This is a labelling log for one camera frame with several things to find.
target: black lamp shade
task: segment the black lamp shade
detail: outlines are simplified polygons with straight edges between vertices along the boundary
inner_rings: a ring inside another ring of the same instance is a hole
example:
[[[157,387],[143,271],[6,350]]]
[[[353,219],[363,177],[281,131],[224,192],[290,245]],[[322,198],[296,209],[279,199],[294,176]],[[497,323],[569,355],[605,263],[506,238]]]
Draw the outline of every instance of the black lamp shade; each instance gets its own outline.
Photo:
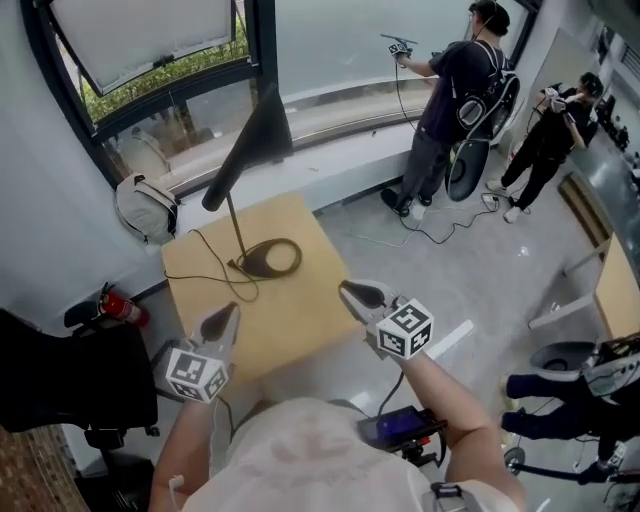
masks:
[[[244,125],[202,199],[202,206],[215,212],[242,171],[252,165],[279,160],[293,153],[291,130],[278,88],[271,84]]]

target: gray floor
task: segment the gray floor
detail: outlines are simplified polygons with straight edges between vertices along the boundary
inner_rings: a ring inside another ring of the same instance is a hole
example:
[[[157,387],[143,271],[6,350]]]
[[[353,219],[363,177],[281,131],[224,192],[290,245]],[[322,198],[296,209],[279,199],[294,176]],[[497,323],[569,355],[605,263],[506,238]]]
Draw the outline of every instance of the gray floor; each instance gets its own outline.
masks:
[[[485,177],[498,176],[504,161],[492,155]],[[384,281],[409,297],[417,298],[435,315],[434,338],[442,338],[465,320],[474,332],[439,360],[456,378],[468,385],[496,417],[501,410],[497,394],[500,376],[526,372],[529,357],[540,347],[560,340],[595,340],[601,336],[594,311],[577,313],[536,331],[527,321],[559,304],[578,298],[595,285],[599,262],[593,261],[572,277],[562,277],[568,263],[589,252],[581,227],[549,184],[531,210],[515,225],[499,213],[476,219],[471,229],[457,228],[444,245],[435,245],[423,235],[412,236],[402,248],[355,238],[354,235],[401,244],[406,231],[387,210],[377,194],[346,205],[334,205],[318,215],[318,220],[347,264],[351,275]],[[435,198],[422,223],[434,238],[447,235],[453,221],[468,223],[482,211],[480,190],[469,200],[453,204],[443,191]],[[451,208],[462,208],[464,211]],[[419,220],[407,219],[415,225]],[[159,342],[179,336],[180,326],[168,290],[145,301],[154,321],[147,329],[149,351]],[[398,368],[390,360],[380,361],[361,342],[332,347],[298,365],[285,368],[234,397],[236,422],[260,397],[275,400],[310,395],[323,399],[345,398],[368,414],[395,383]],[[178,406],[164,398],[160,403],[162,437],[157,440],[128,434],[125,450],[155,461],[177,413]],[[416,403],[415,395],[403,385],[389,408]],[[539,399],[523,401],[530,411],[544,404]],[[554,404],[541,411],[551,410]],[[213,445],[222,452],[228,436],[223,409],[217,411],[218,428]],[[582,451],[577,442],[522,440],[528,462],[553,469],[571,470]],[[594,445],[587,445],[581,468],[594,457]],[[547,511],[601,511],[605,486],[580,488],[565,483],[522,475],[528,490],[530,510],[548,502]]]

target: hand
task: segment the hand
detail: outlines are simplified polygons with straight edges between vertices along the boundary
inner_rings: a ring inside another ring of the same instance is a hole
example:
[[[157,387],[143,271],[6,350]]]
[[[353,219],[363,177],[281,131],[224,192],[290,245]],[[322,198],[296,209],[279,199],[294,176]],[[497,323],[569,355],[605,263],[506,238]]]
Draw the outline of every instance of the hand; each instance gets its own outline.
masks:
[[[411,57],[409,57],[408,53],[396,53],[395,58],[398,65],[404,68],[407,67],[407,62]]]
[[[558,93],[558,91],[556,91],[553,87],[547,87],[544,90],[544,98],[546,100],[552,100],[554,98],[557,98],[560,94]]]
[[[564,112],[567,108],[566,102],[562,98],[552,98],[549,102],[549,107],[554,114]]]

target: white wall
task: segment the white wall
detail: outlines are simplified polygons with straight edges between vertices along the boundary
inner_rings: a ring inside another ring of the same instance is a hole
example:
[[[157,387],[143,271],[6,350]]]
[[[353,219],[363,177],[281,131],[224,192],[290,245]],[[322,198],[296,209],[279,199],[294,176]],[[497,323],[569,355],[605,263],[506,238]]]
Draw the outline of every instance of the white wall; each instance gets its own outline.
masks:
[[[150,258],[51,96],[18,0],[0,2],[0,97],[0,307],[42,325]]]

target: white sneakers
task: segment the white sneakers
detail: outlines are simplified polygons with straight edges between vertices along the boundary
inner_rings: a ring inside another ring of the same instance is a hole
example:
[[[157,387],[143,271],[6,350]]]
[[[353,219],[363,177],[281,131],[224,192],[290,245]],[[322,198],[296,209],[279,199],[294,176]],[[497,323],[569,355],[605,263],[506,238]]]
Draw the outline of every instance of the white sneakers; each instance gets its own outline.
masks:
[[[506,192],[507,191],[507,187],[503,187],[502,186],[502,181],[499,180],[499,179],[497,179],[497,180],[489,180],[489,181],[487,181],[485,186],[491,192]]]
[[[507,210],[507,212],[503,215],[503,218],[509,224],[513,224],[518,219],[521,213],[522,210],[517,206],[514,206],[513,208]]]
[[[487,190],[490,190],[491,192],[507,193],[507,187],[502,185],[501,179],[489,180],[487,181],[485,186],[487,187]],[[502,217],[509,224],[513,224],[518,219],[518,216],[521,213],[522,213],[522,210],[517,206],[514,206],[513,208],[509,209]]]

